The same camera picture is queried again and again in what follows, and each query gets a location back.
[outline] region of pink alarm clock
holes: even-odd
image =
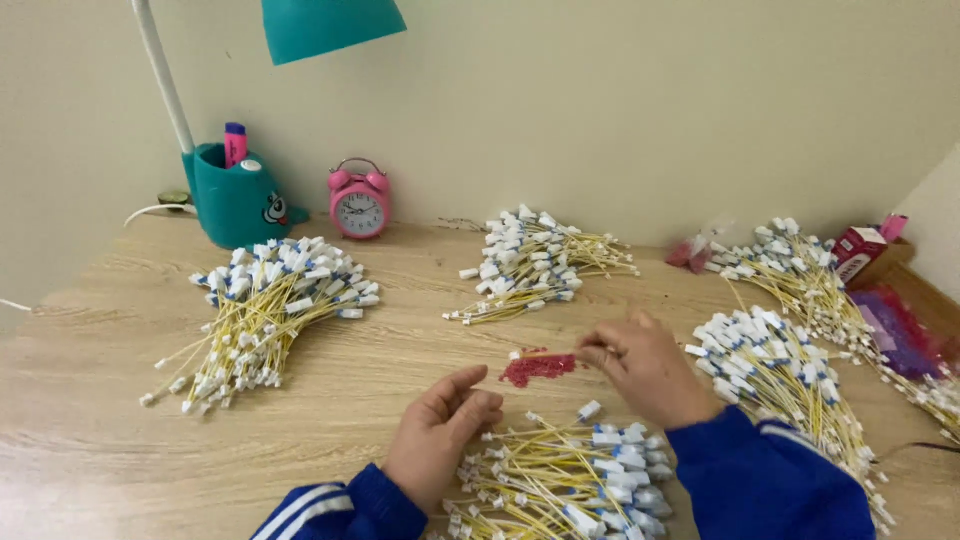
[[[345,163],[363,161],[373,166],[367,174],[342,170]],[[372,238],[383,232],[390,219],[390,181],[376,163],[363,158],[350,158],[330,169],[326,180],[330,188],[330,217],[343,236]]]

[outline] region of desk lamp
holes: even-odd
[[[163,102],[177,133],[190,193],[206,235],[235,249],[283,238],[307,211],[287,208],[276,181],[254,152],[226,167],[223,143],[193,143],[156,32],[150,0],[132,0]],[[407,29],[394,0],[261,0],[274,65],[315,57]]]

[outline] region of hand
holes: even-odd
[[[434,384],[407,407],[383,474],[424,513],[440,503],[467,442],[503,420],[503,396],[473,388],[487,366],[462,369]]]
[[[598,323],[576,352],[607,374],[634,413],[665,430],[711,420],[723,410],[693,374],[673,332],[645,311]]]

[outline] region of beige wall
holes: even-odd
[[[904,237],[917,246],[913,269],[960,302],[960,145],[900,204]]]
[[[644,244],[721,213],[831,232],[960,138],[957,0],[398,0],[406,34],[278,68],[257,0],[155,4],[195,138],[246,123],[312,209],[364,155],[403,221],[525,202]],[[0,248],[41,268],[0,258],[0,297],[33,303],[182,174],[129,3],[2,2],[0,50]]]

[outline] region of blue sleeve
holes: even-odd
[[[424,514],[372,463],[350,485],[290,492],[251,540],[417,540]]]
[[[733,405],[667,432],[703,540],[876,537],[866,493],[802,434]]]

